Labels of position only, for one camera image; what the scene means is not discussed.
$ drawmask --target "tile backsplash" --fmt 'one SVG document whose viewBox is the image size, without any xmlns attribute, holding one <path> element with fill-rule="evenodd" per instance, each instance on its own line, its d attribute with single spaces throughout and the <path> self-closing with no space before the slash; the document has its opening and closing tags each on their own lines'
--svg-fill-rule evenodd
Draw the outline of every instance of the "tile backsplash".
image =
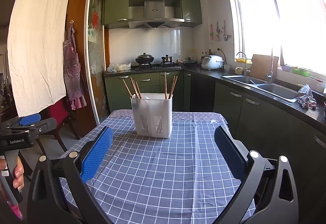
<svg viewBox="0 0 326 224">
<path fill-rule="evenodd" d="M 135 58 L 144 52 L 154 57 L 152 64 L 161 63 L 168 54 L 173 61 L 186 59 L 193 47 L 193 28 L 116 28 L 109 31 L 110 62 L 138 65 Z"/>
</svg>

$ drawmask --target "stainless steel range hood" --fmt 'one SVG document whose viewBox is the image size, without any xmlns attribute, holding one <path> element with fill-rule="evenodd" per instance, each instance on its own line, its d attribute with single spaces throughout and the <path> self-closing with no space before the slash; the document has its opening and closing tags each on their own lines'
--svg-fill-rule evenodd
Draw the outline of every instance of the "stainless steel range hood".
<svg viewBox="0 0 326 224">
<path fill-rule="evenodd" d="M 164 1 L 145 1 L 144 18 L 128 19 L 129 28 L 175 28 L 183 23 L 184 19 L 165 18 Z"/>
</svg>

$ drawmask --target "cutting board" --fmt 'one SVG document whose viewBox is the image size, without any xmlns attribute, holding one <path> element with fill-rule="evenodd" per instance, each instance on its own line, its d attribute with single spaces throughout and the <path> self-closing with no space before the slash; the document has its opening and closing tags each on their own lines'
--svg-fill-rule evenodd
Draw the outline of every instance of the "cutting board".
<svg viewBox="0 0 326 224">
<path fill-rule="evenodd" d="M 252 66 L 250 67 L 250 76 L 261 80 L 265 79 L 266 74 L 271 71 L 271 56 L 267 55 L 252 55 Z M 273 80 L 278 69 L 278 57 L 274 57 L 273 62 Z"/>
</svg>

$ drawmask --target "tiled floor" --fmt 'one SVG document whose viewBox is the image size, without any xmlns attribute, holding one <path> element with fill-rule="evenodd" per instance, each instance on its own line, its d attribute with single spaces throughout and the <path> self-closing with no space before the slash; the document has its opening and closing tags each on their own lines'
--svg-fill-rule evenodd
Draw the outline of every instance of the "tiled floor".
<svg viewBox="0 0 326 224">
<path fill-rule="evenodd" d="M 59 133 L 60 133 L 62 141 L 64 142 L 67 149 L 71 148 L 78 141 L 75 138 L 74 134 L 72 134 L 72 132 L 67 124 L 65 124 L 60 129 Z M 41 135 L 40 139 L 45 148 L 47 156 L 50 159 L 57 159 L 64 153 L 63 149 L 59 145 L 58 141 L 54 139 L 53 135 Z M 21 150 L 21 153 L 22 153 L 23 157 L 25 158 L 26 162 L 32 168 L 32 170 L 34 170 L 39 157 L 43 155 L 40 147 L 38 146 L 38 144 L 36 142 L 35 142 L 33 148 L 23 149 L 23 150 Z M 25 178 L 24 183 L 25 183 L 25 187 L 22 190 L 23 202 L 19 205 L 19 208 L 23 214 L 23 218 L 25 219 L 30 182 Z"/>
</svg>

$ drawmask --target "rice cooker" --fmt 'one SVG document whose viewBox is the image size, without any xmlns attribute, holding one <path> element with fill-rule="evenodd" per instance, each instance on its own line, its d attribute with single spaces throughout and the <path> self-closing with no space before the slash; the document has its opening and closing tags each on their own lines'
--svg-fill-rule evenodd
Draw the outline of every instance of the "rice cooker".
<svg viewBox="0 0 326 224">
<path fill-rule="evenodd" d="M 223 67 L 223 59 L 220 56 L 210 55 L 202 60 L 203 69 L 219 69 Z"/>
</svg>

